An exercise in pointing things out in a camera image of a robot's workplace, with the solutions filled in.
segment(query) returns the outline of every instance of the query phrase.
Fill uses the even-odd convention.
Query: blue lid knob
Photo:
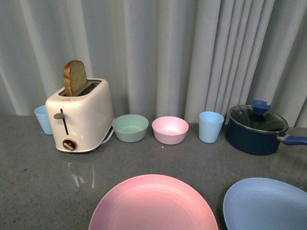
[[[253,111],[257,115],[264,115],[265,112],[272,109],[272,105],[268,105],[266,102],[261,100],[253,100],[251,102],[251,107],[253,108]]]

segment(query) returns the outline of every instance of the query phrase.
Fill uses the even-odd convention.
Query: toast
[[[72,97],[87,83],[84,64],[78,60],[72,60],[64,67],[64,86],[66,96]]]

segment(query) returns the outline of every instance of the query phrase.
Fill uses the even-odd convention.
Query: pot lid
[[[263,101],[252,101],[252,105],[239,105],[229,110],[229,118],[240,126],[260,133],[280,133],[288,129],[287,121],[269,111]]]

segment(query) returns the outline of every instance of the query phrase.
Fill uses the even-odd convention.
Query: light blue cup
[[[48,116],[47,116],[46,106],[42,105],[42,106],[36,108],[34,110],[34,113],[35,113],[44,133],[52,134],[50,122],[49,122],[49,119],[48,119]]]
[[[224,117],[216,112],[202,112],[200,114],[199,137],[201,141],[213,143],[216,141],[221,127],[224,122]]]

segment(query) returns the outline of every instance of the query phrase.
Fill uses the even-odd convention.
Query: toaster
[[[110,87],[105,79],[87,79],[74,96],[65,87],[46,100],[56,148],[64,152],[87,152],[106,138],[114,120]]]

